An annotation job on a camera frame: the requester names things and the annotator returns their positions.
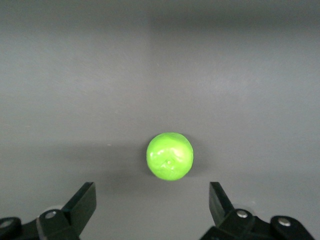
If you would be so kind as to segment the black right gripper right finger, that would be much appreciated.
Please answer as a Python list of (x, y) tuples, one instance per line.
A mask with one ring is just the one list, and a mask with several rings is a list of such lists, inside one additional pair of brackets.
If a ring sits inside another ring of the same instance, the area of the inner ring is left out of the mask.
[(209, 184), (209, 210), (214, 222), (202, 240), (313, 240), (295, 218), (275, 215), (270, 222), (235, 208), (219, 182)]

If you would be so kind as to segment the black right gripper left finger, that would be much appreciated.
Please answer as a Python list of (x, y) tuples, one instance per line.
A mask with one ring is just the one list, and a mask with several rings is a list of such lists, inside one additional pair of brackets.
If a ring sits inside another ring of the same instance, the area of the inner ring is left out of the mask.
[(49, 209), (22, 224), (18, 217), (0, 219), (2, 240), (79, 240), (97, 207), (96, 185), (85, 182), (61, 209)]

